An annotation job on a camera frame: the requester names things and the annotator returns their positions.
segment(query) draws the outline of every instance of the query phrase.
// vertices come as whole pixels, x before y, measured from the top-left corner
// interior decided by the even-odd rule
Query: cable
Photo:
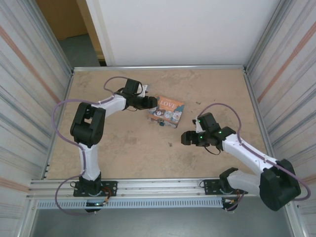
[[[103,187],[102,190],[106,193],[106,190],[108,190],[109,196],[108,198],[110,198],[112,196],[112,191],[109,187]]]
[[[232,205],[230,208],[226,208],[225,210],[226,210],[226,211],[230,211],[230,210],[232,210],[235,206],[237,206],[238,203],[240,203],[240,201],[242,200],[242,198],[243,198],[243,196],[245,195],[245,193],[246,193],[246,192],[243,192],[242,195],[241,195],[241,197],[237,200],[237,202],[236,202],[234,205]]]
[[[208,148],[206,148],[206,147],[204,147],[206,150],[207,150],[207,152],[209,152],[209,153],[211,153],[212,155],[216,155],[216,156],[218,156],[220,153],[221,153],[221,150],[220,149],[218,149],[217,148],[217,150],[218,150],[218,154],[215,154],[215,153],[213,153],[213,152],[211,152]]]
[[[131,111],[131,112],[135,112],[135,111],[137,111],[138,109],[135,109],[135,110],[125,109],[125,110]]]
[[[58,207],[59,210],[61,210],[61,211],[64,212],[65,214],[73,215],[73,216],[86,216],[86,215],[92,214],[93,212],[90,212],[90,213],[69,212],[69,211],[64,210],[64,209],[59,205],[59,203],[58,203],[57,196],[58,196],[58,192],[59,192],[61,186],[63,186],[63,185],[64,185],[66,182],[68,182],[69,180],[76,179],[76,178],[79,178],[79,177],[81,177],[81,176],[84,175],[85,170],[86,170],[86,157],[85,157],[85,153],[84,153],[84,148],[83,148],[81,145],[79,145],[78,143],[73,142],[73,141],[67,139],[66,137],[64,137],[64,136],[58,131],[57,126],[56,126],[56,124],[55,124],[55,113],[56,113],[56,110],[58,109],[59,106],[61,106],[61,105],[63,105],[63,104],[66,104],[66,103],[69,103],[69,102],[84,102],[84,103],[89,103],[89,104],[91,104],[91,105],[99,105],[99,104],[105,104],[105,103],[107,103],[107,102],[110,102],[111,100],[114,99],[114,93],[113,93],[113,91],[111,91],[110,89],[107,89],[107,88],[106,88],[106,85],[107,85],[107,83],[108,83],[109,81],[111,81],[111,80],[113,80],[113,79],[115,79],[115,78],[129,79],[129,78],[127,78],[127,77],[121,77],[121,76],[116,76],[116,77],[111,77],[111,78],[109,78],[109,79],[104,83],[104,85],[103,85],[103,88],[104,88],[106,91],[109,91],[109,92],[112,94],[112,96],[109,97],[108,99],[105,99],[105,100],[99,101],[99,102],[91,102],[91,101],[81,100],[81,99],[68,99],[68,100],[64,100],[64,101],[59,102],[59,103],[54,107],[53,112],[52,112],[52,114],[51,114],[51,117],[50,117],[50,118],[51,118],[51,124],[52,124],[52,126],[53,126],[53,128],[54,128],[56,134],[57,134],[61,139],[63,139],[64,141],[66,141],[66,142],[68,142],[68,143],[70,143],[70,144],[72,144],[72,145],[74,145],[74,146],[76,146],[76,147],[79,147],[79,149],[80,149],[81,152],[82,152],[82,160],[83,160],[83,171],[82,171],[82,173],[81,173],[80,175],[72,176],[72,177],[70,177],[70,178],[68,178],[68,179],[65,179],[63,182],[60,183],[60,185],[58,186],[58,188],[56,189],[56,192],[55,192],[55,203],[56,203],[56,206]]]
[[[237,114],[236,110],[234,110],[231,106],[229,105],[226,105],[226,104],[223,104],[223,103],[214,103],[214,104],[210,104],[208,105],[204,110],[202,110],[202,112],[198,115],[198,116],[201,116],[205,110],[207,110],[208,108],[214,106],[214,105],[222,105],[222,106],[225,106],[227,108],[229,108],[231,111],[234,112],[234,114],[236,115],[237,119],[238,119],[238,123],[239,123],[239,128],[238,128],[238,131],[237,131],[237,138],[238,138],[238,141],[239,143],[249,152],[251,152],[252,154],[254,154],[255,156],[257,156],[258,158],[260,158],[261,160],[263,160],[264,162],[268,163],[268,164],[271,164],[273,165],[274,167],[282,170],[283,172],[285,172],[286,174],[288,174],[289,176],[291,176],[292,178],[294,178],[296,181],[298,181],[299,183],[301,183],[305,189],[307,190],[307,194],[305,197],[301,197],[301,198],[296,198],[294,199],[295,201],[303,201],[303,200],[306,200],[308,199],[310,196],[311,196],[311,189],[310,187],[308,187],[307,183],[305,183],[305,181],[303,181],[301,178],[297,177],[295,174],[291,173],[290,171],[284,169],[282,166],[278,165],[278,164],[275,164],[269,160],[266,160],[263,156],[261,156],[260,154],[256,153],[255,151],[253,151],[252,149],[250,149],[249,147],[247,147],[245,144],[242,143],[242,140],[241,140],[241,137],[240,137],[240,131],[241,131],[241,119],[239,117],[239,115]],[[237,205],[242,197],[243,197],[244,193],[242,194],[241,198],[238,200],[238,202],[235,204]]]
[[[199,187],[204,189],[205,187],[201,187],[201,183],[202,183],[202,182],[204,182],[204,180],[202,180],[202,181],[199,183]]]
[[[118,89],[118,92],[122,92],[124,90],[124,87]]]
[[[70,182],[70,187],[72,187],[72,188],[75,188],[76,187],[76,182],[75,181],[72,181],[72,182]]]

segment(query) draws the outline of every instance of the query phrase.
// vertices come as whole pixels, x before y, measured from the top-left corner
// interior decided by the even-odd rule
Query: doorway
[[[72,67],[106,66],[85,0],[36,0]]]

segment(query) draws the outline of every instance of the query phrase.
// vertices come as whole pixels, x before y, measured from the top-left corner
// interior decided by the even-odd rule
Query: gray floor
[[[283,209],[245,197],[235,213],[221,208],[106,209],[96,216],[38,210],[32,237],[292,237]]]
[[[89,35],[75,36],[58,41],[73,67],[99,67]]]

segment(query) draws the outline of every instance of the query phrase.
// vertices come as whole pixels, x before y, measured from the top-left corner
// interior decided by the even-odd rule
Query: orange stripe
[[[303,179],[308,185],[316,183],[316,174],[312,174]]]
[[[54,99],[56,103],[59,103],[60,100],[54,94],[54,92],[49,88],[37,70],[33,67],[30,61],[25,57],[25,55],[21,52],[21,50],[16,46],[10,36],[5,32],[4,28],[0,26],[0,35],[4,39],[4,41],[10,46],[10,48],[16,53],[16,55],[20,58],[23,64],[30,70],[30,72],[39,80],[41,85],[45,88],[45,90],[49,93],[49,95]]]
[[[266,89],[262,92],[262,94],[258,98],[258,102],[260,103],[263,99],[263,97],[267,94],[267,92],[270,90],[270,88],[274,85],[274,83],[279,79],[279,77],[282,75],[284,70],[288,67],[288,65],[292,62],[292,60],[295,58],[295,56],[302,50],[302,48],[306,45],[306,43],[311,39],[313,34],[316,32],[316,22],[312,25],[312,27],[306,32],[304,37],[301,39],[301,41],[298,43],[292,54],[289,56],[289,58],[286,60],[286,62],[283,64],[283,66],[278,70],[276,75],[272,78],[271,82],[269,82]]]
[[[8,189],[13,189],[13,190],[17,190],[17,191],[21,191],[21,192],[25,192],[27,193],[29,191],[29,187],[13,182],[11,180],[8,179],[3,179],[0,178],[0,186],[4,187],[4,188],[8,188]]]

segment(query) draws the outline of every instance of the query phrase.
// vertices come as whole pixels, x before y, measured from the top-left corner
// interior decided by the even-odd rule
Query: aluminum frame
[[[74,72],[91,71],[143,71],[143,70],[210,70],[210,69],[243,69],[242,64],[217,64],[217,65],[161,65],[161,66],[108,66],[108,67],[75,67]]]
[[[199,184],[205,179],[218,178],[180,178],[180,179],[106,179],[118,181],[116,198],[196,198],[205,197],[204,188]],[[55,192],[63,180],[34,180],[31,182],[27,200],[54,199]],[[59,190],[58,198],[87,199],[87,197],[74,197],[74,188],[70,183],[78,180],[69,180]],[[235,195],[208,195],[207,197],[234,197]]]
[[[278,3],[276,10],[274,11],[265,31],[263,32],[255,50],[253,51],[252,55],[250,56],[250,59],[246,65],[246,71],[251,71],[253,65],[255,65],[262,54],[264,48],[266,47],[268,41],[271,37],[273,37],[274,30],[278,27],[279,23],[281,22],[281,19],[287,10],[287,8],[290,6],[290,4],[293,3],[293,0],[280,0]]]
[[[71,86],[73,84],[73,81],[74,81],[74,74],[70,78],[69,84],[68,84],[67,89],[66,89],[66,94],[65,94],[64,100],[66,100],[68,98],[68,96],[69,96],[70,89],[71,89]],[[57,129],[58,130],[60,128],[61,120],[62,120],[62,118],[64,116],[64,113],[65,113],[65,108],[66,108],[66,104],[63,104],[61,106],[60,114],[59,114],[59,117],[57,119]],[[49,164],[50,164],[51,159],[53,157],[54,148],[55,148],[55,145],[56,145],[56,140],[57,140],[56,138],[57,138],[57,134],[54,133],[53,134],[53,138],[52,138],[51,143],[50,143],[50,149],[49,149],[48,155],[47,155],[47,162],[46,162],[46,165],[43,167],[42,172],[41,172],[41,179],[45,179],[46,178],[46,173],[49,170]]]

